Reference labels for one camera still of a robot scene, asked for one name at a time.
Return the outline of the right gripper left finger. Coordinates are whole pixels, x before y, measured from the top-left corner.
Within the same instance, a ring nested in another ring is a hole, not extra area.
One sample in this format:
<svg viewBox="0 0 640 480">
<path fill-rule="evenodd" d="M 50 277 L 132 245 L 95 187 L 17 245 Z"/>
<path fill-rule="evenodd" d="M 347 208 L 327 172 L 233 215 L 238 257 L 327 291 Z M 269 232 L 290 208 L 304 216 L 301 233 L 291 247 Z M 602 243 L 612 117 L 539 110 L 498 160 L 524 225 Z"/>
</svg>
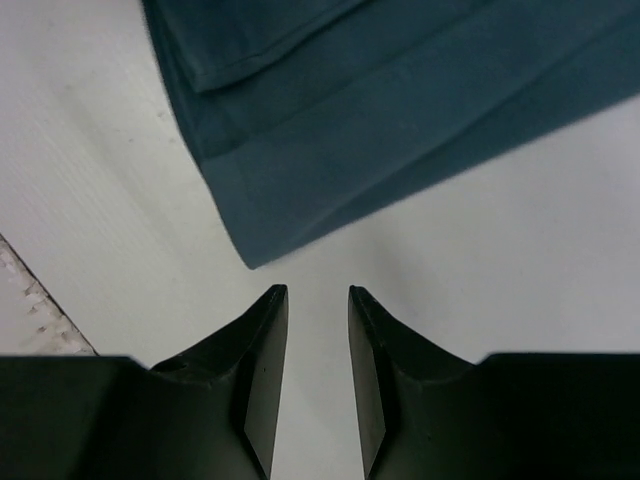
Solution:
<svg viewBox="0 0 640 480">
<path fill-rule="evenodd" d="M 288 332 L 271 286 L 236 320 L 151 369 L 117 360 L 92 479 L 268 479 Z"/>
</svg>

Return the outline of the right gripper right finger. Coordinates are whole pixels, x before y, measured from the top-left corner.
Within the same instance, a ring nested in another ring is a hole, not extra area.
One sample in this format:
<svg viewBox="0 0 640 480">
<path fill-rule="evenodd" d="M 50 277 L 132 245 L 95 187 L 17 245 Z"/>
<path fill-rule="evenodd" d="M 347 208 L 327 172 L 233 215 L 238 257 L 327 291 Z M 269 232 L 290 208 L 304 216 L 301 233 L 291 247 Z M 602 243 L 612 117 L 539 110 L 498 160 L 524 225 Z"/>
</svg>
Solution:
<svg viewBox="0 0 640 480">
<path fill-rule="evenodd" d="M 465 361 L 349 289 L 348 336 L 367 479 L 547 479 L 522 409 L 498 382 L 541 354 Z"/>
</svg>

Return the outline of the blue t shirt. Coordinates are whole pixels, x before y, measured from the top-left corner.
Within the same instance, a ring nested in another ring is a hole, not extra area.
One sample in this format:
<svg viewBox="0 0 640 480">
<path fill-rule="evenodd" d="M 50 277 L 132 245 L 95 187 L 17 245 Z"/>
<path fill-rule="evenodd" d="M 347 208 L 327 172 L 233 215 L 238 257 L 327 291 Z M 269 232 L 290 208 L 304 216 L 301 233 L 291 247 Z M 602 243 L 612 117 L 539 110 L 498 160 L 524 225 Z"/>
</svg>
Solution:
<svg viewBox="0 0 640 480">
<path fill-rule="evenodd" d="M 639 91 L 635 1 L 146 1 L 184 142 L 259 268 Z"/>
</svg>

